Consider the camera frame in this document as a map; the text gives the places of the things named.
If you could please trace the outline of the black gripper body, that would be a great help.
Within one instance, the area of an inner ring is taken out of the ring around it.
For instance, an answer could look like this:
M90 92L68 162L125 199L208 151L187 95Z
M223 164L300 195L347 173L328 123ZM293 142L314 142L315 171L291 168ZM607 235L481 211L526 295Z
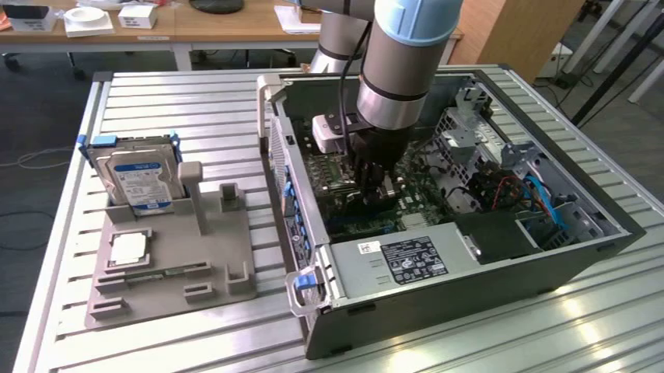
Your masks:
M384 130L370 126L350 136L352 165L392 169L400 161L411 137L411 128Z

